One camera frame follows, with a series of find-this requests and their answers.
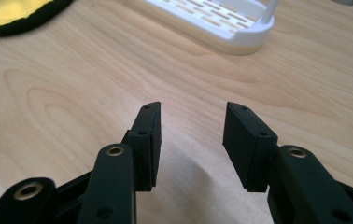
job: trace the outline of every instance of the white dish rack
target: white dish rack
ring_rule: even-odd
[[[268,6],[255,0],[130,0],[215,49],[245,55],[256,52],[274,24],[279,0]]]

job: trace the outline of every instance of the yellow fabric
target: yellow fabric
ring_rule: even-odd
[[[53,0],[0,0],[0,26],[27,18]]]

